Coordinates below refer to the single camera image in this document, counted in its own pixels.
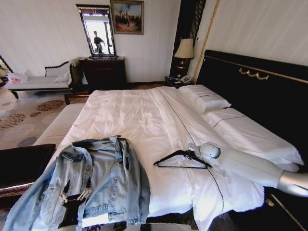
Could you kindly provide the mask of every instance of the wooden dresser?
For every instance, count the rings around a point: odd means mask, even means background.
[[[100,57],[79,60],[90,92],[126,88],[124,57]]]

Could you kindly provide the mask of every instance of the chaise lounge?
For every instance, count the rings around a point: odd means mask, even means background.
[[[69,79],[64,82],[55,82],[56,78],[68,73]],[[4,88],[18,99],[17,91],[52,91],[52,90],[71,90],[81,82],[83,73],[79,65],[79,58],[62,63],[59,66],[46,66],[44,77],[29,77],[28,81],[22,83],[7,82]]]

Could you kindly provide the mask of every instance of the telephone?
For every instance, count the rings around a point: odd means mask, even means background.
[[[183,76],[181,78],[182,83],[190,83],[191,81],[192,81],[192,77],[190,77],[190,76]]]

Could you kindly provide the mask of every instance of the black headboard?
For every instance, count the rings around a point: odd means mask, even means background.
[[[206,50],[197,84],[293,144],[308,171],[307,66]]]

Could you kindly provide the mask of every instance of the framed painting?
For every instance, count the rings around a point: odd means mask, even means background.
[[[143,1],[111,0],[115,34],[143,35]]]

